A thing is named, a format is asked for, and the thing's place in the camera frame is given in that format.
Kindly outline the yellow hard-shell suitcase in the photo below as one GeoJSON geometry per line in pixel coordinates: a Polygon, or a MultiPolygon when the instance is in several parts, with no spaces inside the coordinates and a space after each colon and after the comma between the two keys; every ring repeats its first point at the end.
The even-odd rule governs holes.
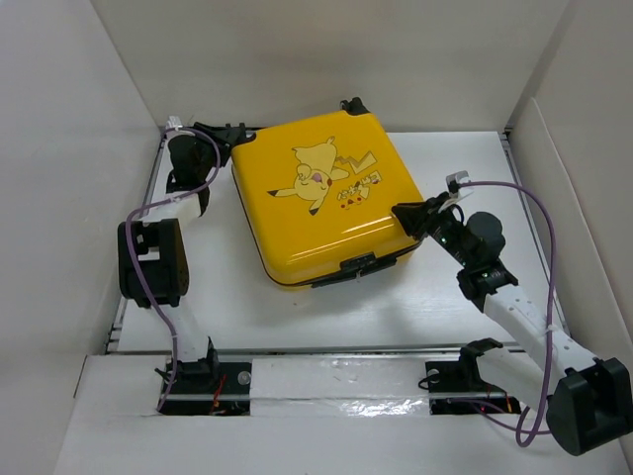
{"type": "Polygon", "coordinates": [[[233,147],[231,161],[264,270],[282,287],[353,280],[419,246],[392,209],[422,196],[358,97],[336,112],[255,132],[233,147]]]}

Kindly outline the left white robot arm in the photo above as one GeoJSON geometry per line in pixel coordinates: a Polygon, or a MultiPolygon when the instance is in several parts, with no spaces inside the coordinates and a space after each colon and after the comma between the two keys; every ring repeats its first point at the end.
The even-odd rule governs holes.
{"type": "Polygon", "coordinates": [[[158,372],[165,394],[212,392],[222,381],[214,345],[185,300],[190,271],[183,231],[204,216],[212,183],[232,149],[249,138],[245,125],[186,127],[171,120],[164,132],[171,163],[164,196],[131,211],[118,226],[120,291],[153,311],[169,334],[171,359],[158,372]]]}

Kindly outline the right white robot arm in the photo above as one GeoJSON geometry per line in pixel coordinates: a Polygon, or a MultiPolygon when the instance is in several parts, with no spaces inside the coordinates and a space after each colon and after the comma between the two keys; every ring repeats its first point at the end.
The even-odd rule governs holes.
{"type": "Polygon", "coordinates": [[[392,212],[408,237],[433,238],[461,264],[457,280],[464,297],[530,358],[514,357],[491,338],[474,341],[456,367],[462,385],[479,389],[488,383],[508,391],[572,455],[631,433],[627,368],[579,345],[532,303],[499,258],[505,238],[496,216],[478,212],[462,222],[441,199],[398,204],[392,212]]]}

